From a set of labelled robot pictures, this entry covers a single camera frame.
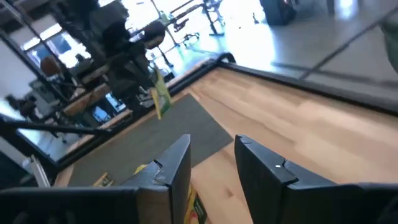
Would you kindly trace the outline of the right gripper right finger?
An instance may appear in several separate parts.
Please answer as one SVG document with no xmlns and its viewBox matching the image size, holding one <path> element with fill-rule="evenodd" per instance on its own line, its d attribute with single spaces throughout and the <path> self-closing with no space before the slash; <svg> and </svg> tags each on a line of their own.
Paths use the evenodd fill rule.
<svg viewBox="0 0 398 224">
<path fill-rule="evenodd" d="M 323 223 L 319 192 L 334 182 L 245 135 L 235 136 L 234 153 L 254 223 Z"/>
</svg>

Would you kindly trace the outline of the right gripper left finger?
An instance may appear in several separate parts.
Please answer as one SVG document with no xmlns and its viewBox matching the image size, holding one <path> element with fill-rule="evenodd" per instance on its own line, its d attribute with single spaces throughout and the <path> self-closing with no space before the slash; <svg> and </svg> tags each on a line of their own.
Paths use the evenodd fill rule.
<svg viewBox="0 0 398 224">
<path fill-rule="evenodd" d="M 122 185 L 137 189 L 139 223 L 183 223 L 190 186 L 190 135 L 180 136 Z"/>
</svg>

